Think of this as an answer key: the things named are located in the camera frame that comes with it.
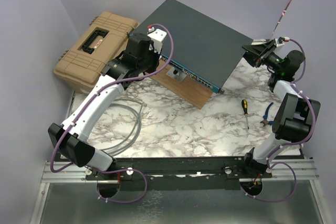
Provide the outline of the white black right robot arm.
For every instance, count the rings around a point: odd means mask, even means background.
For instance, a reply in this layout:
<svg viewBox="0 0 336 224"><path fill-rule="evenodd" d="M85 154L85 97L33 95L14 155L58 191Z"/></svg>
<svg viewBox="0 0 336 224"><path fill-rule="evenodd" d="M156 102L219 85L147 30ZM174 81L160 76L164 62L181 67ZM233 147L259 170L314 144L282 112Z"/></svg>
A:
<svg viewBox="0 0 336 224"><path fill-rule="evenodd" d="M307 98L296 88L295 74L306 66L304 50L292 50L284 58L275 54L278 47L290 41L288 37L279 37L254 40L243 46L243 57L252 67L265 65L270 70L268 86L282 100L272 123L272 133L244 156L241 171L246 177L265 173L270 162L286 148L310 140L316 125L320 102Z"/></svg>

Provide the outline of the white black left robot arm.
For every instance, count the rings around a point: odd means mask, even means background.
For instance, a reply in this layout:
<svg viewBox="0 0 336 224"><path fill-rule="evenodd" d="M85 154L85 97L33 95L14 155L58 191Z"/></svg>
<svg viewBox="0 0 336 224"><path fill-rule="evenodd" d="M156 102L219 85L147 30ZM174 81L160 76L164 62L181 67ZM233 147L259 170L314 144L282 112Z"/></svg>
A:
<svg viewBox="0 0 336 224"><path fill-rule="evenodd" d="M95 87L77 110L60 125L53 123L48 134L54 146L50 159L53 173L59 153L78 167L89 166L98 170L104 179L115 175L114 158L103 150L87 143L87 139L100 117L110 104L119 98L130 83L157 74L163 43L169 33L151 28L148 34L134 33L129 37L125 50L110 60L103 68Z"/></svg>

